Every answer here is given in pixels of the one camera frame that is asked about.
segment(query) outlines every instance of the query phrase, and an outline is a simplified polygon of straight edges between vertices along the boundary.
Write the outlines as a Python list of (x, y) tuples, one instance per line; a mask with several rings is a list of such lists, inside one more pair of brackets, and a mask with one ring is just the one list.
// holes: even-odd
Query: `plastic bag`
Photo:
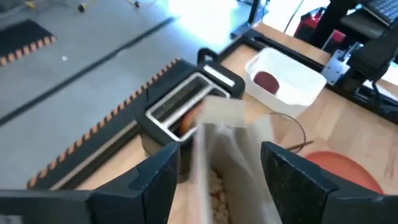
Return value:
[(270, 116), (246, 124), (244, 114), (243, 101), (217, 97), (205, 100), (192, 151), (187, 223), (214, 223), (210, 169), (223, 179), (229, 223), (282, 223), (260, 159), (261, 142), (274, 140)]

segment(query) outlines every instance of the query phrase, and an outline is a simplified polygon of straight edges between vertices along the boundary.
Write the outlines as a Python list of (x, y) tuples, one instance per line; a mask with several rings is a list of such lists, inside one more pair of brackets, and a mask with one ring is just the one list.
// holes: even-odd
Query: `orange plate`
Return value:
[(330, 151), (320, 151), (313, 152), (305, 158), (335, 175), (383, 194), (383, 190), (372, 175), (364, 167), (346, 156)]

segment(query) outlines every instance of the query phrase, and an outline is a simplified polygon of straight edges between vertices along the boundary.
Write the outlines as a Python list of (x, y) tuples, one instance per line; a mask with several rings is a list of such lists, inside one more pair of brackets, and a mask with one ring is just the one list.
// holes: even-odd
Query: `wooden countertop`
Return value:
[[(326, 64), (330, 54), (285, 35), (264, 24), (254, 28), (266, 36), (304, 54), (317, 62)], [(240, 46), (223, 62), (234, 73), (245, 76), (244, 65), (256, 52), (246, 46)], [(269, 108), (245, 94), (243, 100), (250, 105), (252, 117), (271, 112)], [(315, 142), (305, 147), (301, 155), (313, 151), (335, 151), (344, 154), (365, 167), (380, 183), (387, 194), (398, 194), (398, 127), (375, 114), (360, 108), (356, 104), (323, 89), (314, 104), (309, 107), (298, 121), (307, 133), (307, 139)], [(298, 143), (295, 131), (286, 131), (278, 135), (282, 146)], [(145, 159), (139, 136), (131, 140), (112, 159), (107, 161), (78, 189), (93, 189), (119, 176)], [(175, 194), (169, 223), (185, 224), (187, 204), (187, 184), (179, 184)]]

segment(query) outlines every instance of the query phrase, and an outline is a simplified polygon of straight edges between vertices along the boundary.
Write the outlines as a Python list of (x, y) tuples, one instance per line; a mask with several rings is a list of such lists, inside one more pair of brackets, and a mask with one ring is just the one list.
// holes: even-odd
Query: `keyboard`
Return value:
[(398, 0), (370, 0), (363, 7), (387, 26), (398, 17)]

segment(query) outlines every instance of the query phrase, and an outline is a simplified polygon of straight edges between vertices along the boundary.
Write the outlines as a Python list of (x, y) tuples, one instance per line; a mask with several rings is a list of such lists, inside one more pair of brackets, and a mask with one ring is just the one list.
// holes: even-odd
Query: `gray floor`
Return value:
[[(83, 15), (75, 8), (53, 6), (34, 16), (58, 42), (0, 68), (0, 116), (175, 15), (171, 11), (176, 10), (170, 2), (137, 11), (123, 1), (99, 0)], [(24, 188), (28, 178), (172, 59), (181, 57), (195, 63), (200, 47), (221, 50), (230, 42), (229, 32), (248, 13), (249, 6), (242, 4), (221, 16), (218, 12), (206, 17), (182, 14), (179, 21), (1, 126), (0, 188)]]

